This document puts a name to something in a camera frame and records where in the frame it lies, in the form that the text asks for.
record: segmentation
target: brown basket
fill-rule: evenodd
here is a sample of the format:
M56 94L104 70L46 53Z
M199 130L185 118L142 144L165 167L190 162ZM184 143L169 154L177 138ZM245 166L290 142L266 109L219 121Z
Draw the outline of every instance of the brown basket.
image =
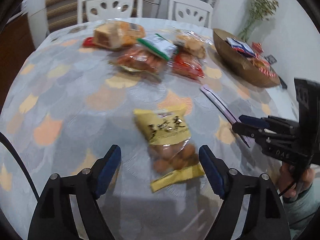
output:
M228 37L240 41L239 38L231 33L220 29L213 29L213 40L216 50L223 60L228 63L228 66L233 72L257 87L270 88L280 85L278 76L266 76L244 56L231 48L230 45L225 42Z

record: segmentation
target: metal screw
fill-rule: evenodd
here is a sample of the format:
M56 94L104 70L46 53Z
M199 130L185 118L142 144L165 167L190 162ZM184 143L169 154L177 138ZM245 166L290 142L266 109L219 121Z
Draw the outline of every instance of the metal screw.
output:
M51 174L50 179L56 179L58 177L57 173Z
M269 179L268 174L265 174L265 173L263 173L263 174L261 175L261 177L262 177L264 180L268 180L268 179Z
M86 174L89 174L90 173L90 168L84 168L81 172L82 174L86 175Z
M230 173L231 175L237 175L237 174L238 174L238 171L237 171L236 169L230 169L230 170L229 170L229 173Z

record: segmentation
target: person's sleeve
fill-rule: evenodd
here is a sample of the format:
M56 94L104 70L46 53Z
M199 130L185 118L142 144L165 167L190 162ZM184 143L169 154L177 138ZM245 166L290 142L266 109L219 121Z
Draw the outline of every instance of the person's sleeve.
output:
M290 203L284 198L283 207L289 222L291 239L296 239L312 220L313 215L311 214L319 207L319 202L315 198L314 186L311 185L308 190L300 193L295 202Z

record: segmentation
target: round dining table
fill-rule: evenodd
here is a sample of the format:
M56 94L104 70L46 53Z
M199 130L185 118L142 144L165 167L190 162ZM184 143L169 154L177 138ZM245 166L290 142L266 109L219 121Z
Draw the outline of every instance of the round dining table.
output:
M193 31L212 40L212 30L176 21L128 18L147 35L172 28ZM257 88L234 75L217 54L207 49L199 81L167 70L161 83L119 71L109 60L121 52L83 48L104 21L88 22L51 33L25 61L15 78L0 115L0 131L10 140L41 194L49 176L75 175L91 167L113 144L122 160L116 179L98 205L115 239L203 240L219 212L222 200L202 176L152 193L150 182L159 177L152 169L148 142L137 129L133 110L164 109L185 104L191 140L199 149L208 145L217 158L243 174L270 175L276 181L280 163L248 148L232 133L222 112L201 92L208 85L239 117L275 115L297 120L297 109L281 87ZM21 169L0 146L0 205L23 239L36 199ZM81 238L86 233L70 196ZM249 196L243 199L233 239L240 236Z

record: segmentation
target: white wall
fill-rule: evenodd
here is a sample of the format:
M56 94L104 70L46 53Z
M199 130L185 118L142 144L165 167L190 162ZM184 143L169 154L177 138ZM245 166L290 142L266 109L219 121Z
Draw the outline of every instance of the white wall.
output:
M29 27L36 48L44 41L48 31L47 9L45 0L24 0L28 12Z
M212 19L213 28L238 34L246 12L247 0L218 0ZM249 43L261 42L264 55L277 59L273 65L295 98L293 78L320 82L320 34L296 0L278 0L273 19L264 22L252 33Z

